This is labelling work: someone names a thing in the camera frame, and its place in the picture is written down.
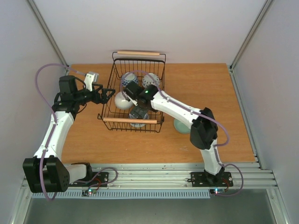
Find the white bowl with brown diamonds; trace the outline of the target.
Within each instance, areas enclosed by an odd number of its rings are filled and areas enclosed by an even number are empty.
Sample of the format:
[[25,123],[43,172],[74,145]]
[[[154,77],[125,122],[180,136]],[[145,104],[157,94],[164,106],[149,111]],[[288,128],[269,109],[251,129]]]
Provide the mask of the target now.
[[160,79],[159,79],[158,75],[156,75],[154,73],[149,73],[142,78],[142,86],[144,88],[146,88],[150,84],[160,85]]

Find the red patterned bowl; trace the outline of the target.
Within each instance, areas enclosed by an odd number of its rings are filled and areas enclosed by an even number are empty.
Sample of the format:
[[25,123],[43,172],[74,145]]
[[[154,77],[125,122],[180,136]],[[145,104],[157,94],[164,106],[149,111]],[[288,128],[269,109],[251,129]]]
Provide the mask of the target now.
[[136,84],[138,84],[138,77],[136,76],[136,74],[132,73],[132,72],[127,72],[125,74],[122,75],[121,77],[121,85],[123,87],[126,87],[130,82],[134,82]]

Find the pale green celadon bowl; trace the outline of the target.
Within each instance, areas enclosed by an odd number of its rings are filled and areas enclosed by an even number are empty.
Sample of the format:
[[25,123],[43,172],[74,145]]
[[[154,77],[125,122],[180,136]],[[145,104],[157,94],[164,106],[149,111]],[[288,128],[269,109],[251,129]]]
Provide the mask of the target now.
[[173,121],[174,128],[181,134],[189,134],[190,128],[188,128],[185,124],[183,124],[178,119],[174,119]]

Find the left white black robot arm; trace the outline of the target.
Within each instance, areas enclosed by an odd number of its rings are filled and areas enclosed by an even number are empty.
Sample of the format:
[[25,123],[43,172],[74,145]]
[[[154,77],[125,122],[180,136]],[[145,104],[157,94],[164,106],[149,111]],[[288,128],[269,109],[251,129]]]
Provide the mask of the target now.
[[84,186],[93,183],[94,174],[88,162],[78,162],[66,167],[61,162],[62,150],[80,106],[87,103],[106,104],[114,95],[114,89],[103,88],[97,83],[99,75],[89,72],[77,88],[76,76],[59,79],[59,93],[51,107],[52,115],[44,139],[32,158],[23,162],[23,170],[32,193],[65,192],[73,182]]

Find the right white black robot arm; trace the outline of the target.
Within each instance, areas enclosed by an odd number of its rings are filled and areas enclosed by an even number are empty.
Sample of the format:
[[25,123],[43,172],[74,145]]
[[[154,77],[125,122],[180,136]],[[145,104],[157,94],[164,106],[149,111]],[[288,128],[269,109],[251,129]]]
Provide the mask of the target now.
[[130,82],[123,91],[141,109],[161,111],[187,126],[190,130],[190,142],[200,150],[204,161],[205,182],[209,186],[215,186],[222,181],[224,167],[217,145],[219,124],[209,108],[201,110],[183,104],[153,84],[142,88],[135,82]]

